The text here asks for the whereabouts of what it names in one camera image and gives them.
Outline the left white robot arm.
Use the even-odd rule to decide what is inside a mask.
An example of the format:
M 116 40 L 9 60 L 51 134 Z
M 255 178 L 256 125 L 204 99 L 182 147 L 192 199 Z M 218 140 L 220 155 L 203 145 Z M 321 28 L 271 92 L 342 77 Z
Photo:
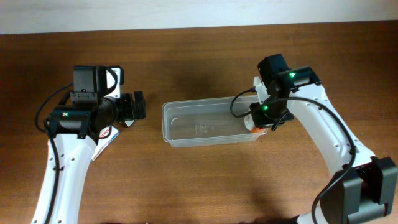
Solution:
M 90 163 L 119 135 L 113 124 L 129 127 L 146 117 L 141 91 L 68 104 L 74 97 L 68 91 L 41 128 L 48 137 L 47 165 L 32 223 L 77 223 Z

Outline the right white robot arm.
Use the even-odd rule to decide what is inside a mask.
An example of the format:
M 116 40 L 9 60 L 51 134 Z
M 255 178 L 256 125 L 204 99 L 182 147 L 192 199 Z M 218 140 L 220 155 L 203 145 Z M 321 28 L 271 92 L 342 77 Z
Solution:
M 330 103 L 310 67 L 260 65 L 251 89 L 259 101 L 249 107 L 246 128 L 276 129 L 297 118 L 323 156 L 331 180 L 311 210 L 291 223 L 365 223 L 391 214 L 397 166 L 378 158 L 354 135 Z

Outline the orange tube white cap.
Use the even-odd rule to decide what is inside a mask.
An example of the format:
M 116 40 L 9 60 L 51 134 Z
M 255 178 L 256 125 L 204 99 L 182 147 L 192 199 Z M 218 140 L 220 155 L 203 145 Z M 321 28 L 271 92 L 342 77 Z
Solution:
M 263 129 L 261 129 L 261 128 L 253 128 L 252 130 L 251 130 L 251 133 L 252 134 L 255 134 L 255 133 L 262 133 L 264 130 Z

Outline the white spray bottle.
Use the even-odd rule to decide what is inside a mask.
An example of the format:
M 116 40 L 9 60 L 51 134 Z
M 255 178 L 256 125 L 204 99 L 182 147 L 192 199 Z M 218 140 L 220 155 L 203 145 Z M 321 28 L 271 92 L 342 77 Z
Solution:
M 244 123 L 246 129 L 249 131 L 252 131 L 255 127 L 254 121 L 252 120 L 252 116 L 250 114 L 244 117 Z

